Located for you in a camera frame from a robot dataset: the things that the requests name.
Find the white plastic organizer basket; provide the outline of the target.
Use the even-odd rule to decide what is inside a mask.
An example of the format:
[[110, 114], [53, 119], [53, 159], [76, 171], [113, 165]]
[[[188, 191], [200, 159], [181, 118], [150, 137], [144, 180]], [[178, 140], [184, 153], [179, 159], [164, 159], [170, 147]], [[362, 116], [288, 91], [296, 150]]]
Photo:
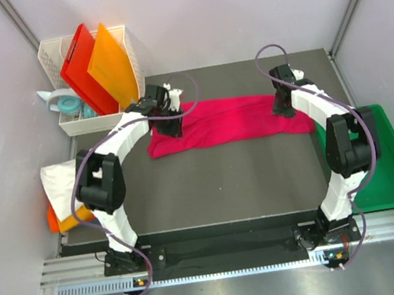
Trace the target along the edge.
[[[137, 55], [135, 54], [134, 47], [130, 40], [131, 35], [129, 30], [126, 29], [125, 26], [118, 26], [109, 28], [108, 31], [118, 42], [119, 46], [124, 49], [127, 56], [129, 56], [132, 71], [134, 72], [137, 82], [138, 92], [142, 97], [145, 93], [145, 76], [143, 75], [139, 60], [137, 59]], [[46, 41], [41, 41], [39, 44], [37, 57], [44, 69], [44, 72], [46, 72], [47, 77], [52, 83], [53, 89], [67, 89], [69, 87], [69, 85], [67, 85], [60, 76], [60, 71], [71, 42], [72, 36], [66, 36], [47, 39]], [[82, 134], [110, 130], [117, 125], [122, 115], [123, 110], [120, 108], [114, 114], [93, 118], [86, 118], [83, 113], [80, 113], [77, 116], [68, 116], [61, 113], [58, 123], [60, 128], [62, 128], [67, 135], [73, 137]]]

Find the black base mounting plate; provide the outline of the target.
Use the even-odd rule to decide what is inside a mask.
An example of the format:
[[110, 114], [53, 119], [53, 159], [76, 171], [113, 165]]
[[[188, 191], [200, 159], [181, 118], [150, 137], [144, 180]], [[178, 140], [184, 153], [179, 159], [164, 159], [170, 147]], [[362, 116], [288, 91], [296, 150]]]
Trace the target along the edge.
[[312, 227], [316, 212], [313, 209], [141, 235], [136, 247], [149, 258], [157, 281], [307, 259], [316, 248], [331, 244], [345, 248], [360, 239], [352, 218], [350, 229], [337, 238], [323, 241], [314, 249], [301, 246], [295, 233]]

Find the teal white headphones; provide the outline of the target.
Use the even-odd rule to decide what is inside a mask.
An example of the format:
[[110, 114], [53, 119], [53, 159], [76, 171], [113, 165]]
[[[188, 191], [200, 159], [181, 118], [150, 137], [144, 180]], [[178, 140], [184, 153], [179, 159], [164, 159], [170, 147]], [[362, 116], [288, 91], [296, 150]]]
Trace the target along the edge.
[[63, 113], [66, 116], [82, 118], [97, 117], [97, 113], [85, 103], [71, 88], [55, 89], [54, 91], [38, 91], [37, 95], [44, 101], [48, 110]]

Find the green plastic tray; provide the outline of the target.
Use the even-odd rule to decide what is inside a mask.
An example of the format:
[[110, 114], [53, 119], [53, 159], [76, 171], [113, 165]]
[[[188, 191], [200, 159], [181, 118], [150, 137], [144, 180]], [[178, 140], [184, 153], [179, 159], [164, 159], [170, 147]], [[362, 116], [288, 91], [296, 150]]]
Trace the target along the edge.
[[355, 197], [363, 212], [394, 209], [394, 129], [380, 105], [371, 105], [381, 147], [372, 181]]

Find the orange plastic folder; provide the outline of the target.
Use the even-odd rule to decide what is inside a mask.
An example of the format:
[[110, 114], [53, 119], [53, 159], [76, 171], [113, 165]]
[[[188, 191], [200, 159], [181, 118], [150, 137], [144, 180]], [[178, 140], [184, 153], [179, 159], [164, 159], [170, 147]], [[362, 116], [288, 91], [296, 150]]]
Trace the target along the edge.
[[88, 74], [122, 110], [137, 101], [138, 86], [129, 56], [103, 24], [98, 25], [90, 58]]

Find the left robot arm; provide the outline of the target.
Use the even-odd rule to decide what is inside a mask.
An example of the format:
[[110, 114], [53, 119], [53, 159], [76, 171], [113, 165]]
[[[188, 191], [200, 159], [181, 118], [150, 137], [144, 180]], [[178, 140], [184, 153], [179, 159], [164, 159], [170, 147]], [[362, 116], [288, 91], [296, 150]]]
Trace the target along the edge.
[[144, 253], [136, 247], [124, 201], [126, 185], [122, 163], [137, 141], [155, 129], [169, 137], [182, 136], [181, 89], [171, 85], [148, 85], [145, 94], [124, 110], [120, 121], [95, 149], [76, 156], [76, 200], [82, 202], [100, 223], [108, 239], [105, 275], [125, 275], [148, 267]]

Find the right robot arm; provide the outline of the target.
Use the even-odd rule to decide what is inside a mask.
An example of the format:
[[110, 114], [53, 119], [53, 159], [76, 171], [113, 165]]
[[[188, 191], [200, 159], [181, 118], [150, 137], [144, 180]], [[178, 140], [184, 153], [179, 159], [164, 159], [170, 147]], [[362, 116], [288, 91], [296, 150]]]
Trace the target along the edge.
[[309, 249], [321, 242], [333, 243], [350, 229], [355, 195], [364, 178], [374, 173], [381, 155], [374, 113], [336, 101], [301, 70], [288, 65], [273, 68], [269, 76], [276, 88], [275, 116], [291, 118], [301, 112], [326, 131], [325, 157], [331, 169], [328, 190], [316, 209], [314, 225], [295, 235]]

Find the magenta t shirt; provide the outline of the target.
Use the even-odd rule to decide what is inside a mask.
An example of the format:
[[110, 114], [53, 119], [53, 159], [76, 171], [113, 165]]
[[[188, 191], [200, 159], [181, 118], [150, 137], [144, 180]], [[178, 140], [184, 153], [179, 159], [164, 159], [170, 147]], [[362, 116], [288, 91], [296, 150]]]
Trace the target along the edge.
[[315, 121], [304, 113], [297, 111], [291, 118], [274, 115], [274, 102], [272, 94], [202, 100], [183, 118], [181, 137], [153, 132], [148, 155], [154, 159], [276, 134], [315, 132]]

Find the red plastic folder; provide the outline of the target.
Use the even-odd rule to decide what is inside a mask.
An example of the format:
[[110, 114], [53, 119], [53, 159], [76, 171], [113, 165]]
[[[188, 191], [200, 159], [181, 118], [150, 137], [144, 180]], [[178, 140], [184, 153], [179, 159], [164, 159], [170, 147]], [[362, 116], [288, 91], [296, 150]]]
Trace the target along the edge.
[[96, 114], [118, 112], [117, 101], [88, 73], [95, 39], [86, 26], [80, 24], [71, 40], [60, 76]]

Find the white folded t shirt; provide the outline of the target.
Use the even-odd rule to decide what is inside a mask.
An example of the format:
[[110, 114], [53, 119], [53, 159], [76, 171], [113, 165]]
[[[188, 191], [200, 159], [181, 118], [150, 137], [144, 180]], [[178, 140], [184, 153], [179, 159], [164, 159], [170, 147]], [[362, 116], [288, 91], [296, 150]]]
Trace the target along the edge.
[[44, 192], [58, 220], [64, 221], [71, 216], [71, 199], [75, 184], [75, 160], [45, 166], [40, 169]]

